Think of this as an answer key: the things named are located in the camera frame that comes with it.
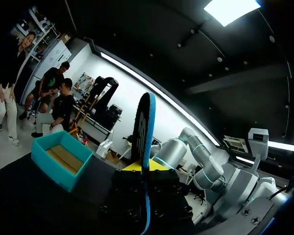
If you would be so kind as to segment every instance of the woman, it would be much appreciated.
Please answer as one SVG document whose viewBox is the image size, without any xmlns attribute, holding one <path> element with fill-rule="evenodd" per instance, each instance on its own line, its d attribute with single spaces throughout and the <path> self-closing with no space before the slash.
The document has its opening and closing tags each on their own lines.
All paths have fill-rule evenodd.
<svg viewBox="0 0 294 235">
<path fill-rule="evenodd" d="M 34 32 L 28 33 L 20 44 L 10 36 L 2 45 L 4 51 L 0 52 L 0 130 L 7 112 L 9 141 L 14 145 L 20 144 L 16 132 L 17 108 L 14 87 L 18 72 L 26 57 L 25 49 L 31 45 L 35 36 Z"/>
</svg>

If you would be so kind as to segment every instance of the black platform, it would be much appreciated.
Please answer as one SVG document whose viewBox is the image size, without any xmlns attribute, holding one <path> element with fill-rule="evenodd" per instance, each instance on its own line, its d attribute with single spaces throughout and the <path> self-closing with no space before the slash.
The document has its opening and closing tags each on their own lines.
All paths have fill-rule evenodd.
<svg viewBox="0 0 294 235">
<path fill-rule="evenodd" d="M 0 170 L 0 232 L 98 232 L 98 209 L 116 168 L 93 156 L 68 193 L 40 170 L 30 153 L 25 155 Z"/>
</svg>

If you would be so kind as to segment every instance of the person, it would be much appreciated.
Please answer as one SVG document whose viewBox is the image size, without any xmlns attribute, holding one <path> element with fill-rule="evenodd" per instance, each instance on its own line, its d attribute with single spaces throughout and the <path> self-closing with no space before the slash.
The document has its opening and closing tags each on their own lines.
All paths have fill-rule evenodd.
<svg viewBox="0 0 294 235">
<path fill-rule="evenodd" d="M 36 119 L 36 132 L 31 136 L 34 138 L 43 136 L 43 124 L 50 124 L 51 133 L 57 131 L 68 131 L 70 128 L 70 117 L 75 105 L 75 100 L 71 94 L 72 80 L 65 78 L 62 82 L 60 93 L 52 105 L 52 114 L 39 113 Z"/>
<path fill-rule="evenodd" d="M 14 36 L 8 36 L 4 39 L 4 47 L 0 52 L 0 131 L 5 113 L 7 113 L 8 140 L 19 145 L 16 130 L 17 107 L 15 103 L 14 87 L 18 72 L 22 66 L 28 48 L 36 34 L 29 32 L 20 44 Z"/>
<path fill-rule="evenodd" d="M 63 62 L 59 69 L 53 67 L 49 69 L 41 81 L 36 82 L 35 88 L 28 94 L 25 101 L 24 112 L 19 119 L 23 120 L 27 117 L 27 111 L 31 105 L 32 100 L 38 100 L 41 97 L 40 112 L 45 113 L 50 105 L 52 96 L 58 92 L 64 79 L 63 73 L 70 67 L 69 62 Z"/>
</svg>

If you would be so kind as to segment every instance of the cardboard insert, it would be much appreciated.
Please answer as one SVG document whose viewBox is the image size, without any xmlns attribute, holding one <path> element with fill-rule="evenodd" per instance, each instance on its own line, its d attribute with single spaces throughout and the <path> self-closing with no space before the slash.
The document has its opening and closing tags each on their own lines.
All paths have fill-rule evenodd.
<svg viewBox="0 0 294 235">
<path fill-rule="evenodd" d="M 66 170 L 76 175 L 80 168 L 83 166 L 83 162 L 77 157 L 73 156 L 61 145 L 57 145 L 46 151 L 53 159 L 55 159 Z"/>
</svg>

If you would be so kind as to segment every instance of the ceiling light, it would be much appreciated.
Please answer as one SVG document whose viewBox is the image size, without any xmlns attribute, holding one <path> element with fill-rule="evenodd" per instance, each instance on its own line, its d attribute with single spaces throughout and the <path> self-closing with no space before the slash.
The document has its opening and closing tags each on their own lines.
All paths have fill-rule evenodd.
<svg viewBox="0 0 294 235">
<path fill-rule="evenodd" d="M 182 115 L 184 115 L 192 124 L 194 124 L 199 130 L 202 131 L 202 133 L 210 139 L 210 141 L 216 145 L 220 146 L 220 144 L 210 135 L 210 133 L 198 122 L 195 118 L 193 118 L 189 113 L 187 113 L 182 107 L 180 107 L 177 103 L 175 103 L 170 97 L 168 97 L 166 94 L 164 94 L 161 90 L 159 90 L 156 86 L 154 86 L 152 83 L 144 79 L 142 76 L 140 76 L 138 73 L 131 70 L 129 67 L 125 66 L 124 64 L 120 63 L 119 61 L 113 59 L 112 57 L 106 55 L 105 53 L 101 52 L 101 56 L 105 58 L 106 60 L 110 61 L 111 63 L 115 64 L 119 68 L 125 70 L 132 76 L 136 77 L 138 80 L 140 80 L 142 83 L 144 83 L 147 87 L 152 89 L 155 93 L 157 93 L 160 97 L 162 97 L 164 100 L 166 100 L 170 105 L 172 105 L 174 108 L 176 108 Z"/>
<path fill-rule="evenodd" d="M 290 145 L 290 144 L 268 141 L 268 146 L 272 148 L 279 148 L 279 149 L 284 149 L 284 150 L 289 150 L 294 152 L 294 145 Z"/>
<path fill-rule="evenodd" d="M 251 160 L 248 160 L 248 159 L 245 159 L 245 158 L 241 158 L 241 157 L 236 157 L 238 160 L 241 160 L 243 162 L 246 162 L 246 163 L 250 163 L 250 164 L 254 164 L 255 162 L 251 161 Z"/>
<path fill-rule="evenodd" d="M 259 7 L 260 4 L 256 0 L 212 0 L 204 10 L 223 26 L 227 26 L 239 17 Z"/>
</svg>

